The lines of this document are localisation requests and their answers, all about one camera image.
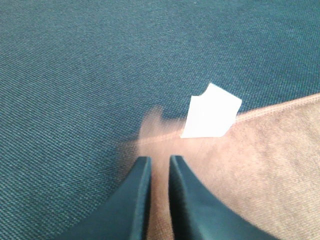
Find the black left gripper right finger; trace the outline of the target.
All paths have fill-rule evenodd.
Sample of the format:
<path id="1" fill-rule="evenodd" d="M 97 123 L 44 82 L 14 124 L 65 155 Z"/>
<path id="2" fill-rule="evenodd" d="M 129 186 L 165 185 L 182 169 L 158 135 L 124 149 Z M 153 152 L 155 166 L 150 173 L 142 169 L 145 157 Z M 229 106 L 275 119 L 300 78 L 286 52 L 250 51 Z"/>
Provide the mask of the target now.
<path id="1" fill-rule="evenodd" d="M 196 177 L 181 155 L 169 161 L 169 209 L 176 240 L 273 240 L 233 212 Z"/>

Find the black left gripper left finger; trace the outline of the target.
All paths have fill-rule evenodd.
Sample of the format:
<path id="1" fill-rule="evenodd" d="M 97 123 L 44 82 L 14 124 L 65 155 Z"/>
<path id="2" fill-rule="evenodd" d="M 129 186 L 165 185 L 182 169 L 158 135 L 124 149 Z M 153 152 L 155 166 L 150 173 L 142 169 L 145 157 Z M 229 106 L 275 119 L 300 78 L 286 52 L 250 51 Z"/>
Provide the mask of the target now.
<path id="1" fill-rule="evenodd" d="M 145 240 L 151 208 L 152 160 L 136 159 L 118 189 L 57 240 Z"/>

